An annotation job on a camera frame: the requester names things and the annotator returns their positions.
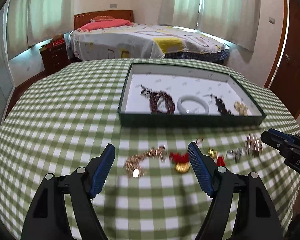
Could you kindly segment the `wall light switch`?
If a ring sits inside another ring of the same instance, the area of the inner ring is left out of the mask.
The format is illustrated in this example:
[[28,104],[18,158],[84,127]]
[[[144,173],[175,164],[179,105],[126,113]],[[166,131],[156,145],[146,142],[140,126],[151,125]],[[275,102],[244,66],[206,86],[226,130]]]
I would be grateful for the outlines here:
[[270,17],[270,18],[269,18],[269,22],[270,22],[271,24],[275,24],[275,19],[272,18],[272,17]]

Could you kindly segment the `red knot gold charm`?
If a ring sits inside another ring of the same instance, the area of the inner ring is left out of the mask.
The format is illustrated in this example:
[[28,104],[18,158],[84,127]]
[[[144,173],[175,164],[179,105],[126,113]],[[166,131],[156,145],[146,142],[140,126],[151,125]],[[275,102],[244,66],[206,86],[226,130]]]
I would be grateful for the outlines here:
[[171,152],[169,158],[178,173],[186,173],[189,171],[190,161],[187,152],[184,154]]

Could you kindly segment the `gold ingot red tassel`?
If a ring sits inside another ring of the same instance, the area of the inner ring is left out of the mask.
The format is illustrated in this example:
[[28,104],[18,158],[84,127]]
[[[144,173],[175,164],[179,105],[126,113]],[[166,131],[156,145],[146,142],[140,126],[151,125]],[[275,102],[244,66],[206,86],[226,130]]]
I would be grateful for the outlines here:
[[207,154],[214,160],[217,166],[226,166],[224,156],[214,148],[208,148]]

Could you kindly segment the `brown wooden door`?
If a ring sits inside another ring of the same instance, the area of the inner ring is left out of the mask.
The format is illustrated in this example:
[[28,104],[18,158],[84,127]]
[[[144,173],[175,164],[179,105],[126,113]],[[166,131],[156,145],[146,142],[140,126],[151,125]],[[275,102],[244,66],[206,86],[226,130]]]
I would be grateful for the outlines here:
[[277,55],[264,84],[294,118],[300,115],[300,4],[283,0],[283,26]]

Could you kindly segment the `pink pillow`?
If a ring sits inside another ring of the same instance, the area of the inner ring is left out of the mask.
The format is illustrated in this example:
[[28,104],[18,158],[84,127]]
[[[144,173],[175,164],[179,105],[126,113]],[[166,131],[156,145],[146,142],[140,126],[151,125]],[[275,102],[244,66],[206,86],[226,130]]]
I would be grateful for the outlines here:
[[114,19],[111,21],[100,21],[100,22],[90,22],[82,27],[79,27],[77,30],[80,32],[85,32],[85,31],[92,31],[92,30],[98,30],[98,29],[107,29],[107,28],[113,28],[113,27],[121,27],[121,26],[131,26],[134,25],[132,22],[129,20],[124,20],[124,19]]

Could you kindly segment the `pale jade bangle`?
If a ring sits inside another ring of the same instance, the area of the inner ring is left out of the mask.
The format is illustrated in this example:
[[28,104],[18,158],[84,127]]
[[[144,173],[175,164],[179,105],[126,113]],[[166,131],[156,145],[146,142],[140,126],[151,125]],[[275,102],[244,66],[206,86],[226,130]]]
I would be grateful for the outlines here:
[[208,104],[194,95],[183,95],[177,101],[177,109],[180,114],[209,114]]

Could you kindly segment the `dark stone pendant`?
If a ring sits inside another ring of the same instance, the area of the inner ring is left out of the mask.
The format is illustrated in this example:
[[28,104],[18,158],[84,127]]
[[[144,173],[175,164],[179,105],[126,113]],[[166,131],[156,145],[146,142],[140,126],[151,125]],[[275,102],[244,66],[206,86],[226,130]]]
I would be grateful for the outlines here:
[[221,116],[233,115],[230,110],[226,109],[226,106],[221,98],[219,98],[213,94],[207,94],[204,96],[209,96],[211,99],[215,100],[215,105],[217,106],[217,110]]

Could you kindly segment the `silver pearl brooch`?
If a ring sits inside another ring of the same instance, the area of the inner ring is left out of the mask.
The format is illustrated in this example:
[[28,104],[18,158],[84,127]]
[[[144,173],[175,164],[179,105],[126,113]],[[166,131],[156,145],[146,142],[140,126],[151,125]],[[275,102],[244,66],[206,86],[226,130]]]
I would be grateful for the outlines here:
[[234,160],[235,163],[238,163],[243,155],[243,149],[238,148],[236,150],[228,150],[226,153],[226,158],[229,160]]

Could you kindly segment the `red patterned cushion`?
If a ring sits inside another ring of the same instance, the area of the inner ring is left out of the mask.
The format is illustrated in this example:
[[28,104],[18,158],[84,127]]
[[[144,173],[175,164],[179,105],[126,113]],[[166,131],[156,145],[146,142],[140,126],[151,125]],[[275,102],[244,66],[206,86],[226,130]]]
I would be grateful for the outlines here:
[[102,15],[93,17],[90,22],[104,22],[104,21],[113,21],[114,18],[112,16]]

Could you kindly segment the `wooden headboard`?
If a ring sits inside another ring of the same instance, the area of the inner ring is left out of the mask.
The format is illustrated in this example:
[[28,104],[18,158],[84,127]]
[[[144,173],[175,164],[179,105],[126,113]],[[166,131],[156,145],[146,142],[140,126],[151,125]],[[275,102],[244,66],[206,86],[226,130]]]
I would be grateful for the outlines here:
[[94,19],[108,20],[111,18],[120,18],[134,22],[134,13],[132,10],[104,10],[76,14],[74,15],[74,28],[78,29]]

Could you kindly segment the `dark wooden nightstand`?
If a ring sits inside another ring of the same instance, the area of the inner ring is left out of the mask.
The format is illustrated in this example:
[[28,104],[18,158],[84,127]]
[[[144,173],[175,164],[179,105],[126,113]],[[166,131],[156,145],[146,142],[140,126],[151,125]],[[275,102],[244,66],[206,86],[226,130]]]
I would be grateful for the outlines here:
[[70,63],[66,51],[66,43],[42,51],[40,54],[47,75],[60,71]]

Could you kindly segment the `red boxes on nightstand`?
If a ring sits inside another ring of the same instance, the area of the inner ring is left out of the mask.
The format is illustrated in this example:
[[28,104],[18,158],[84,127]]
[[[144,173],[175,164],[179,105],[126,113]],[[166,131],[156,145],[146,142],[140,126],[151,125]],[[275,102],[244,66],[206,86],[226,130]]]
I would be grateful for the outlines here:
[[56,35],[54,36],[49,43],[42,45],[41,48],[39,49],[40,52],[45,51],[47,49],[52,49],[56,46],[59,46],[61,44],[65,43],[64,35]]

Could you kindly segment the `green jewelry tray box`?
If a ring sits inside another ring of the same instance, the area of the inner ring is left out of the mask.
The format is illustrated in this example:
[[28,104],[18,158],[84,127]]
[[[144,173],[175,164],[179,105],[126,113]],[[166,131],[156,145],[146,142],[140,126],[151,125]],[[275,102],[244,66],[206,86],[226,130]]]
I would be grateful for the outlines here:
[[234,75],[162,63],[130,65],[118,115],[121,126],[137,128],[258,126],[266,118]]

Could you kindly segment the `bed with patterned sheet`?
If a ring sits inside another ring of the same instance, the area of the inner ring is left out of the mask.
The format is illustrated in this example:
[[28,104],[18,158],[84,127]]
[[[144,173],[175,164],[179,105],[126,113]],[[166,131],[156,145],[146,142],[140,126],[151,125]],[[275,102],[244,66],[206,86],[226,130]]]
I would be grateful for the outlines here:
[[74,30],[68,54],[82,61],[103,59],[195,59],[223,62],[230,47],[198,31],[164,25],[132,24],[90,31]]

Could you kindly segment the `white curtain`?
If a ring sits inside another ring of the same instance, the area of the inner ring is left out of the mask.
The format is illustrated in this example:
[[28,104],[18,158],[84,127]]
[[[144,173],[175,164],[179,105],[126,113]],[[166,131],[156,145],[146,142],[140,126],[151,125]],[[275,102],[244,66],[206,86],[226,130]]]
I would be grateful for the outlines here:
[[73,27],[73,0],[10,0],[7,55],[12,59],[40,42]]
[[161,0],[158,23],[196,29],[253,51],[261,0]]

